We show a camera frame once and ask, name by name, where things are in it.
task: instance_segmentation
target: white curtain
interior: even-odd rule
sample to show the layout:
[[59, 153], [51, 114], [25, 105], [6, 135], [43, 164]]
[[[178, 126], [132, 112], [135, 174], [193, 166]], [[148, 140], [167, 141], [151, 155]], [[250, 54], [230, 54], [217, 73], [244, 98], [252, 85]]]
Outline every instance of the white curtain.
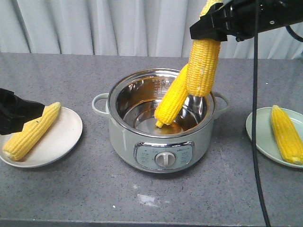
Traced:
[[[206, 0], [0, 0], [0, 52], [188, 57]], [[303, 35], [303, 23], [292, 25]], [[253, 39], [220, 58], [253, 58]], [[302, 58], [285, 28], [259, 34], [259, 58]]]

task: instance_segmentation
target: light green plate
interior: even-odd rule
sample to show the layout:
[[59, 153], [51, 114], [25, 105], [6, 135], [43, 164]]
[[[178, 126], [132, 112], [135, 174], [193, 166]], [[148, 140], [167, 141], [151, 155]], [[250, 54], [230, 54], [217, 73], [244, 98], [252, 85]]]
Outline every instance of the light green plate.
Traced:
[[[282, 108], [290, 117], [298, 134], [303, 139], [303, 115], [292, 110]], [[285, 162], [282, 159], [280, 150], [276, 143], [274, 132], [271, 128], [270, 122], [271, 107], [264, 107], [257, 110], [257, 124], [256, 124], [256, 144], [258, 150], [266, 157], [278, 162], [282, 165], [303, 168], [303, 166]], [[246, 131], [251, 140], [251, 126], [252, 126], [252, 113], [246, 119]]]

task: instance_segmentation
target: black cable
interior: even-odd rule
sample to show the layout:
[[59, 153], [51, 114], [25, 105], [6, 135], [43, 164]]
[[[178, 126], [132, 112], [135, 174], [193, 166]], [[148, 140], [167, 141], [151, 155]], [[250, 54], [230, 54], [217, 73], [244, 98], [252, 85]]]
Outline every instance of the black cable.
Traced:
[[254, 35], [254, 76], [253, 76], [253, 104], [252, 104], [252, 156], [254, 162], [254, 171], [257, 184], [257, 190], [260, 200], [260, 205], [263, 213], [263, 218], [267, 227], [270, 227], [268, 214], [264, 202], [261, 180], [259, 175], [257, 143], [256, 143], [256, 121], [257, 121], [257, 96], [258, 96], [258, 23], [259, 23], [259, 0], [256, 0], [256, 15], [255, 15], [255, 35]]
[[294, 39], [303, 42], [303, 37], [299, 36], [296, 32], [294, 32], [294, 30], [289, 25], [286, 26], [286, 30]]

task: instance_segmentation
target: cooking pot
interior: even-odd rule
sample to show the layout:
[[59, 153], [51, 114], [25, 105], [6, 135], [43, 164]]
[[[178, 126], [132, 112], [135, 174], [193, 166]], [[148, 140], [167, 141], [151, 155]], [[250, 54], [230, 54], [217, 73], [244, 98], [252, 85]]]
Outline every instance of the cooking pot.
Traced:
[[[93, 111], [109, 119], [113, 148], [137, 169], [172, 173], [193, 165], [209, 147], [214, 120], [229, 108], [229, 101], [216, 92], [189, 95], [175, 121], [157, 128], [154, 112], [178, 74], [172, 69], [139, 71], [92, 101]], [[216, 97], [224, 100], [224, 108], [217, 108]], [[101, 99], [107, 100], [105, 111], [96, 108]]]

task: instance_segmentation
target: control knob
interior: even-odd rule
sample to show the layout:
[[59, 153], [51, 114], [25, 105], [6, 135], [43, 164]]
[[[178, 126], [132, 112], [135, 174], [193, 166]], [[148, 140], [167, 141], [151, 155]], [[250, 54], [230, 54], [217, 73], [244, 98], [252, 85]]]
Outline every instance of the control knob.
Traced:
[[176, 161], [176, 157], [171, 152], [161, 152], [156, 155], [155, 162], [162, 167], [169, 167], [174, 164]]

